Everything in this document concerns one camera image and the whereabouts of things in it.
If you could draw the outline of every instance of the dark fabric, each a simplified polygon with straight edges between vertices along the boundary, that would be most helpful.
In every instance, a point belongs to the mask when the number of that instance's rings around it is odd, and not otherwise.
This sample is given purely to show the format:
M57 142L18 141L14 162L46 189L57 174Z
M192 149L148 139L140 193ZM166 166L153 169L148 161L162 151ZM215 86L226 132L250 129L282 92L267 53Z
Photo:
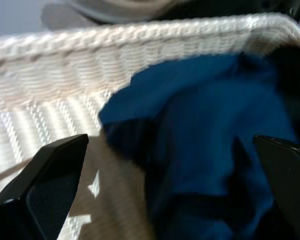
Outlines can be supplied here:
M300 139L300 48L278 48L269 58L278 69L278 89L284 95L288 114Z
M100 112L109 144L146 171L159 240L249 240L273 206L255 134L295 141L274 64L250 55L168 61Z
M158 20L222 17L266 12L290 14L293 0L191 0L169 10Z

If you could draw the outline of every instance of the woven texture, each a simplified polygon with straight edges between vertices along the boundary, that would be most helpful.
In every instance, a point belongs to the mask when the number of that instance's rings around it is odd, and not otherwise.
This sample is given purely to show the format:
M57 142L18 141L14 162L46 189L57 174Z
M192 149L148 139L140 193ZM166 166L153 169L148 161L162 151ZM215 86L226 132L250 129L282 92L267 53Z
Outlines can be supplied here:
M131 75L168 59L300 46L300 29L272 14L106 26L0 38L0 191L50 142L89 145L60 240L150 240L143 174L106 145L98 112Z

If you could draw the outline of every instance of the blue fabric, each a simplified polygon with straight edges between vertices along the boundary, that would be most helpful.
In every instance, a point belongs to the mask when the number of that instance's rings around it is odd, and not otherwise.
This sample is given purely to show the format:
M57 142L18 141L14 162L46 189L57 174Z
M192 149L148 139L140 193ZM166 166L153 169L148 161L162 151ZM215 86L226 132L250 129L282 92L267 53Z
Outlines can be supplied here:
M99 117L146 171L159 240L254 239L273 196L253 137L295 141L275 66L252 55L168 61L136 74Z

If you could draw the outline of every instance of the laundry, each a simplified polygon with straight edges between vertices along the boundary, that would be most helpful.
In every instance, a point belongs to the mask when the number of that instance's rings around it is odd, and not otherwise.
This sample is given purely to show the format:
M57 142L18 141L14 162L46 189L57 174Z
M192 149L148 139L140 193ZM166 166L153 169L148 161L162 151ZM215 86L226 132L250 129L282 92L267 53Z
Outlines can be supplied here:
M256 134L295 141L277 68L204 55L137 73L99 117L108 143L144 168L158 240L250 240L273 206Z

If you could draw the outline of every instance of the white wicker basket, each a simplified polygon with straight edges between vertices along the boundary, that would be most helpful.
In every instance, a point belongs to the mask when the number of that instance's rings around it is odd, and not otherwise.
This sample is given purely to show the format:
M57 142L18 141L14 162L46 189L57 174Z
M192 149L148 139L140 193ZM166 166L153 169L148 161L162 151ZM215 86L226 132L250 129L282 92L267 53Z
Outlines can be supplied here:
M274 14L0 38L0 191L42 145L88 133L78 194L59 239L152 239L142 173L108 149L99 110L150 64L198 54L263 55L280 45L300 46L300 28Z

